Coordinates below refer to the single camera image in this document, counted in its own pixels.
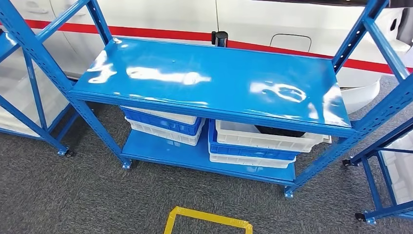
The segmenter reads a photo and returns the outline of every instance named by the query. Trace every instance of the stacked crates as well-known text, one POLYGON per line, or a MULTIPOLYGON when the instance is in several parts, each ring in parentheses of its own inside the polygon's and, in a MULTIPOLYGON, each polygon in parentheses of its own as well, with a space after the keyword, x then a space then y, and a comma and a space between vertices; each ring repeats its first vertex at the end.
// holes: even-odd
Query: stacked crates
POLYGON ((302 137, 262 134, 251 124, 209 120, 209 160, 250 166, 287 168, 301 152, 324 141, 323 135, 302 137))
POLYGON ((133 130, 195 146, 201 135, 204 118, 121 107, 133 130))
MULTIPOLYGON (((133 130, 195 146, 204 118, 132 107, 121 107, 133 130)), ((287 168, 301 152, 325 140, 323 135, 302 137, 262 134, 251 124, 208 119, 209 160, 250 166, 287 168)))

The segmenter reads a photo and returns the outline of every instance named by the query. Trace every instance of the shelf foot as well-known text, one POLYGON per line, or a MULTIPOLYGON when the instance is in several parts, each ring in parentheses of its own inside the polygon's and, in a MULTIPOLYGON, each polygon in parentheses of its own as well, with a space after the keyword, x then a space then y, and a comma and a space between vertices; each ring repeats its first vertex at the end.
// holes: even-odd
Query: shelf foot
POLYGON ((343 166, 348 167, 348 166, 353 166, 353 167, 358 167, 358 164, 352 164, 350 159, 345 159, 342 161, 343 166))
POLYGON ((366 216, 364 215, 364 214, 366 214, 367 213, 367 211, 364 211, 364 213, 355 213, 354 214, 354 217, 358 220, 358 221, 363 221, 363 222, 366 222, 367 224, 369 224, 369 225, 375 225, 375 224, 377 224, 377 222, 376 222, 376 220, 375 220, 375 218, 374 217, 371 217, 371 218, 367 218, 366 219, 366 216))
POLYGON ((74 156, 76 156, 76 152, 73 151, 73 150, 67 150, 64 156, 65 157, 74 157, 74 156))
POLYGON ((122 161, 122 169, 123 170, 129 170, 132 168, 132 160, 130 159, 125 159, 122 161))
POLYGON ((59 150, 57 154, 64 157, 73 157, 76 155, 76 152, 69 149, 63 149, 59 150))
POLYGON ((285 198, 294 198, 294 192, 293 191, 285 191, 284 192, 284 197, 285 198))

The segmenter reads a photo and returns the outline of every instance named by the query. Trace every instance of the yellow floor marking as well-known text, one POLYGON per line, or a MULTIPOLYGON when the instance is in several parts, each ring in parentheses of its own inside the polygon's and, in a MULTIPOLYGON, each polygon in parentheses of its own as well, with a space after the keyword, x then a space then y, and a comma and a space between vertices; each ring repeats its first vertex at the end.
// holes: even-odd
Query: yellow floor marking
POLYGON ((172 234, 173 224, 175 223, 176 215, 183 215, 191 218, 202 219, 214 223, 220 223, 224 225, 229 225, 237 228, 244 228, 245 234, 252 234, 252 225, 247 221, 243 221, 236 218, 228 218, 225 216, 220 216, 216 214, 210 214, 202 211, 191 210, 187 208, 182 208, 176 206, 169 213, 167 225, 165 226, 164 234, 172 234))

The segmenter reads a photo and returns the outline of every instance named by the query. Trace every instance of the black post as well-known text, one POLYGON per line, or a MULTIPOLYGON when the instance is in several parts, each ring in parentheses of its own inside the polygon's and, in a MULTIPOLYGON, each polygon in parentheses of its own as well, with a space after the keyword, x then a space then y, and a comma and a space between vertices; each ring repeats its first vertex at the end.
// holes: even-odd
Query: black post
POLYGON ((224 31, 212 32, 212 44, 218 47, 226 47, 228 33, 224 31))

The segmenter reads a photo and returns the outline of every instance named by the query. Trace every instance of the red stripe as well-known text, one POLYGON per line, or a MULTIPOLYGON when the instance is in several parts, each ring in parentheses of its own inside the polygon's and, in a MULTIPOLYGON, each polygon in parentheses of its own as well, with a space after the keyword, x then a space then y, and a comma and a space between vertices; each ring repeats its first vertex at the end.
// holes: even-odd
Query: red stripe
MULTIPOLYGON (((49 21, 40 20, 26 20, 27 24, 32 28, 42 29, 49 21)), ((147 28, 132 28, 132 27, 119 27, 119 26, 109 26, 109 29, 113 35, 117 36, 130 36, 130 37, 144 37, 144 38, 162 38, 162 39, 182 39, 182 40, 198 40, 198 41, 210 41, 210 33, 199 33, 199 32, 185 32, 185 31, 175 31, 175 30, 162 30, 162 29, 147 29, 147 28)), ((65 23, 59 31, 64 32, 76 32, 76 33, 98 33, 94 25, 81 24, 81 23, 65 23)), ((302 52, 296 50, 282 49, 264 45, 251 44, 239 41, 228 41, 228 47, 255 50, 255 51, 266 51, 275 52, 282 54, 291 55, 301 55, 301 56, 311 56, 319 58, 331 59, 332 56, 314 54, 309 52, 302 52)), ((345 67, 356 68, 360 70, 381 72, 391 74, 391 70, 387 64, 377 63, 377 62, 367 62, 355 59, 348 59, 344 64, 345 67)), ((413 68, 408 67, 410 72, 413 72, 413 68)))

